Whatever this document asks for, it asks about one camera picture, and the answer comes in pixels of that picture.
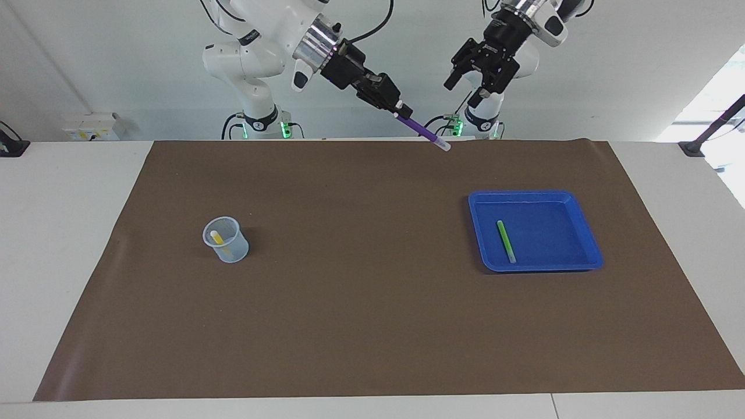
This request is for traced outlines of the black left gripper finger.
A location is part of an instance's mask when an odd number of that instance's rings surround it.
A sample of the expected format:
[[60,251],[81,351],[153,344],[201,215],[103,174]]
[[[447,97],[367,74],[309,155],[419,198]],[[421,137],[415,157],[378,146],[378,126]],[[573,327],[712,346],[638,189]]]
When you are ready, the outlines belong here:
[[483,72],[481,68],[483,45],[484,41],[477,42],[474,38],[470,38],[452,56],[452,59],[450,59],[452,70],[450,70],[450,75],[444,82],[444,87],[447,90],[454,90],[455,85],[457,85],[464,75],[471,72],[477,72],[478,74]]
[[468,107],[476,108],[484,99],[492,94],[505,92],[506,87],[514,79],[520,69],[517,61],[502,61],[496,67],[481,68],[475,61],[467,61],[470,72],[467,79],[471,83],[473,93],[468,99]]

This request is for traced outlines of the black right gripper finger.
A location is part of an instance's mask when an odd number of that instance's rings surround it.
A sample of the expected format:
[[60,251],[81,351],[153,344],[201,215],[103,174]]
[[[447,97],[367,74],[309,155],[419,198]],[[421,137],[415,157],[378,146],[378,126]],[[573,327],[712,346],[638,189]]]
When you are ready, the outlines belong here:
[[412,116],[413,110],[401,99],[401,92],[386,73],[367,75],[367,103],[394,116]]
[[401,92],[391,81],[358,81],[356,82],[357,98],[376,109],[388,111],[394,116],[401,115],[399,102]]

